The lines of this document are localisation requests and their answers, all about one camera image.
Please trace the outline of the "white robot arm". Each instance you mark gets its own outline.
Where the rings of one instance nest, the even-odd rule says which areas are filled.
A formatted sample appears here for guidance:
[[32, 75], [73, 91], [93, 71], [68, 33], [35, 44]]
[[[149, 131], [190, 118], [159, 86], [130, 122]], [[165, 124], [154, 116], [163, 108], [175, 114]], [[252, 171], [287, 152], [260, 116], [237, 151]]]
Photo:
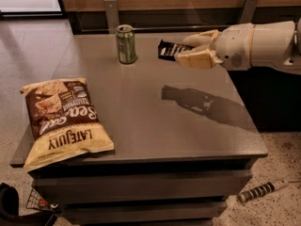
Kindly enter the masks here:
[[228, 71], [266, 67], [282, 73], [301, 74], [300, 23], [236, 24], [223, 31], [209, 30], [182, 41], [188, 51], [175, 54], [183, 67]]

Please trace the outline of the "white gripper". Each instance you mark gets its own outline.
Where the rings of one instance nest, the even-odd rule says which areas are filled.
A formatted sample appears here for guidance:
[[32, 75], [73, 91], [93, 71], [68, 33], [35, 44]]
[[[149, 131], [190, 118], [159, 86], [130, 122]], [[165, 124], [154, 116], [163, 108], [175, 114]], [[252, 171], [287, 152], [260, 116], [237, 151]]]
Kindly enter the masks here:
[[204, 44], [212, 46], [216, 41], [216, 52], [209, 49], [184, 51], [177, 53], [175, 60], [183, 67], [195, 69], [206, 70], [222, 64], [228, 71], [246, 71], [250, 68], [253, 32], [254, 25], [248, 23], [232, 25], [221, 33], [214, 29], [188, 36], [182, 42], [193, 47]]

